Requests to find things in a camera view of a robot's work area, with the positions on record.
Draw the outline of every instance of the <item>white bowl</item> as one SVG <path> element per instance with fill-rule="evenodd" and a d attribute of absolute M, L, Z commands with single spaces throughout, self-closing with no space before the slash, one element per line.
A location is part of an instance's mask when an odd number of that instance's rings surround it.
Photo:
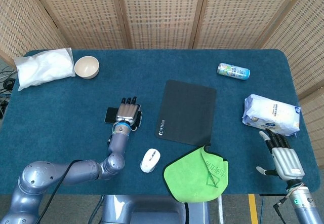
<path fill-rule="evenodd" d="M 99 61 L 92 56 L 82 57 L 75 63 L 74 71 L 84 79 L 92 79 L 99 72 Z"/>

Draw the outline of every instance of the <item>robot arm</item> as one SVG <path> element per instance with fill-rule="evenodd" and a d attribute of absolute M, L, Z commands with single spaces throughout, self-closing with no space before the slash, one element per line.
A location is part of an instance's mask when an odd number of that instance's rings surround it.
<path fill-rule="evenodd" d="M 322 224 L 323 222 L 309 189 L 301 181 L 305 176 L 305 172 L 296 152 L 291 149 L 284 136 L 275 134 L 269 129 L 266 129 L 266 131 L 269 136 L 262 131 L 260 131 L 260 135 L 272 154 L 275 169 L 265 170 L 257 166 L 257 170 L 263 175 L 279 176 L 280 179 L 287 183 L 287 195 L 273 206 L 275 211 L 284 222 L 278 208 L 289 198 L 300 224 Z"/>
<path fill-rule="evenodd" d="M 50 162 L 33 162 L 25 167 L 18 179 L 12 195 L 9 212 L 0 224 L 34 224 L 39 217 L 38 209 L 47 189 L 58 183 L 65 175 L 62 184 L 73 185 L 90 180 L 109 180 L 125 166 L 124 153 L 126 144 L 135 124 L 140 105 L 136 97 L 123 98 L 116 115 L 111 141 L 108 148 L 109 156 L 101 163 L 93 160 L 77 161 L 70 166 Z"/>

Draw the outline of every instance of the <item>white plastic bag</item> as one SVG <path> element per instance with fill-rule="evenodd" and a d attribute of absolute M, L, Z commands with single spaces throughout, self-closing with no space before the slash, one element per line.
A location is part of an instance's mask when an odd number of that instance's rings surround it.
<path fill-rule="evenodd" d="M 18 91 L 75 76 L 71 48 L 44 51 L 29 57 L 14 58 L 14 61 L 19 79 Z"/>
<path fill-rule="evenodd" d="M 299 131 L 300 110 L 298 106 L 252 94 L 245 99 L 242 122 L 259 129 L 269 128 L 275 133 L 290 136 Z"/>

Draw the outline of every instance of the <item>woven partition screen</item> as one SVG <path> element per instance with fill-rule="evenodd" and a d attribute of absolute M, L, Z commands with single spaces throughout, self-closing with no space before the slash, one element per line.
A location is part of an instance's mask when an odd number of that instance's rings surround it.
<path fill-rule="evenodd" d="M 66 46 L 37 0 L 0 0 L 0 53 L 7 62 L 29 50 Z"/>
<path fill-rule="evenodd" d="M 297 94 L 324 80 L 324 0 L 298 0 L 264 47 L 286 54 Z"/>
<path fill-rule="evenodd" d="M 198 0 L 125 0 L 134 48 L 189 48 Z"/>
<path fill-rule="evenodd" d="M 324 167 L 324 89 L 302 105 L 302 112 L 312 142 L 317 164 Z"/>
<path fill-rule="evenodd" d="M 126 46 L 114 0 L 41 0 L 41 2 L 73 48 Z"/>
<path fill-rule="evenodd" d="M 251 48 L 284 0 L 207 0 L 196 48 Z"/>

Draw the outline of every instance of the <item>blue and white packaged bag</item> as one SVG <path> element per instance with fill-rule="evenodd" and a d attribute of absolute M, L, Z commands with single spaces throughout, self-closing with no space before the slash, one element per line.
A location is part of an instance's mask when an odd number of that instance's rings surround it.
<path fill-rule="evenodd" d="M 273 132 L 290 136 L 299 131 L 301 108 L 258 95 L 245 99 L 242 122 L 259 129 L 269 128 Z"/>

